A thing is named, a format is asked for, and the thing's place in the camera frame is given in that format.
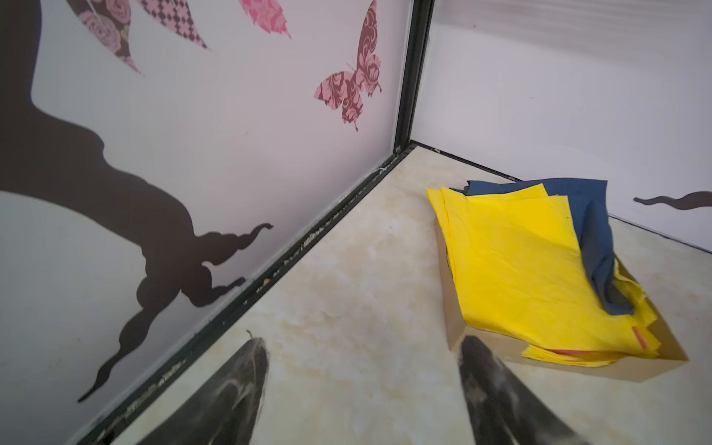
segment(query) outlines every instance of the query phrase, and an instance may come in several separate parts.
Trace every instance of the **box of fabric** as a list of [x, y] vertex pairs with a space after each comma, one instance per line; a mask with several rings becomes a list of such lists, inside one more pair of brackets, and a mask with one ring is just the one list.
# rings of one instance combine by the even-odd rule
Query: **box of fabric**
[[[451, 350], [477, 335], [505, 361], [638, 382], [687, 361], [617, 258], [596, 289], [567, 196], [536, 184], [476, 196], [429, 190], [428, 197]], [[610, 304], [606, 286], [620, 294]]]

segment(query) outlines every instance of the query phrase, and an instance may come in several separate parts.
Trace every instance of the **white wall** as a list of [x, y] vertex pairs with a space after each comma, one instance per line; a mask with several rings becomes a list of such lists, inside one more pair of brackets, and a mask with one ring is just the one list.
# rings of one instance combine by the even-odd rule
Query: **white wall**
[[438, 0], [413, 139], [521, 179], [609, 181], [609, 211], [712, 249], [712, 1]]
[[[196, 234], [272, 223], [209, 266], [214, 286], [254, 277], [392, 151], [408, 0], [378, 4], [383, 93], [363, 98], [360, 131], [313, 97], [330, 74], [355, 66], [369, 4], [281, 0], [290, 40], [253, 26], [237, 0], [192, 0], [205, 51], [132, 2], [141, 76], [65, 1], [43, 0], [33, 102], [99, 134], [107, 161], [178, 198]], [[8, 444], [79, 439], [237, 294], [204, 308], [179, 295], [109, 382], [78, 404], [140, 309], [145, 260], [138, 246], [54, 204], [0, 192], [0, 209], [0, 436]]]

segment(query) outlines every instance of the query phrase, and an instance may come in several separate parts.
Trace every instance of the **open box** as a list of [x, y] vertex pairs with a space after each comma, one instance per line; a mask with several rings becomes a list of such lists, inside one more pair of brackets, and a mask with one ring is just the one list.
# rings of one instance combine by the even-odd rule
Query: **open box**
[[[648, 299], [649, 304], [653, 311], [655, 311], [658, 320], [650, 325], [649, 330], [661, 343], [659, 357], [654, 360], [628, 356], [618, 360], [612, 365], [604, 367], [581, 367], [541, 362], [540, 360], [522, 357], [522, 352], [528, 346], [526, 341], [508, 337], [507, 335], [479, 330], [465, 323], [462, 312], [460, 311], [460, 303], [457, 299], [457, 291], [455, 289], [455, 283], [453, 282], [452, 272], [450, 271], [445, 238], [437, 219], [435, 219], [435, 232], [438, 241], [440, 276], [443, 288], [445, 328], [448, 347], [451, 351], [459, 351], [460, 343], [462, 343], [465, 336], [475, 335], [505, 362], [523, 363], [525, 365], [578, 372], [580, 374], [608, 377], [610, 379], [629, 380], [631, 382], [642, 382], [663, 372], [680, 367], [688, 362], [687, 354], [685, 354], [682, 346], [680, 346], [680, 343], [672, 331], [670, 331], [665, 319], [662, 318], [662, 315], [660, 315], [650, 299]], [[621, 273], [635, 280], [624, 267], [621, 267]]]

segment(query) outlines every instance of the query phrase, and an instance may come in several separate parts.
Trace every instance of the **yellow cloth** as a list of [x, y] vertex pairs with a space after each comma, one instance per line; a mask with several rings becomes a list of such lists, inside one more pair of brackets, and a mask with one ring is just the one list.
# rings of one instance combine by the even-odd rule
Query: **yellow cloth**
[[539, 184], [474, 197], [429, 189], [428, 198], [468, 325], [526, 340], [523, 356], [546, 362], [594, 367], [624, 355], [656, 356], [659, 342], [647, 330], [655, 313], [617, 263], [614, 284], [635, 314], [613, 316], [601, 307], [586, 278], [567, 197], [550, 197]]

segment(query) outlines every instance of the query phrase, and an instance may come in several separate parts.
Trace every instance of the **blue cloth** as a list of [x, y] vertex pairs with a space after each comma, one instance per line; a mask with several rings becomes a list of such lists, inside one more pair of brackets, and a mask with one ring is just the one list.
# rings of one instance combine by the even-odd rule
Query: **blue cloth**
[[603, 308], [611, 315], [632, 314], [633, 305], [613, 284], [613, 233], [608, 225], [606, 181], [576, 178], [541, 179], [511, 184], [468, 181], [464, 194], [471, 197], [510, 193], [536, 184], [544, 184], [549, 195], [568, 197], [583, 266]]

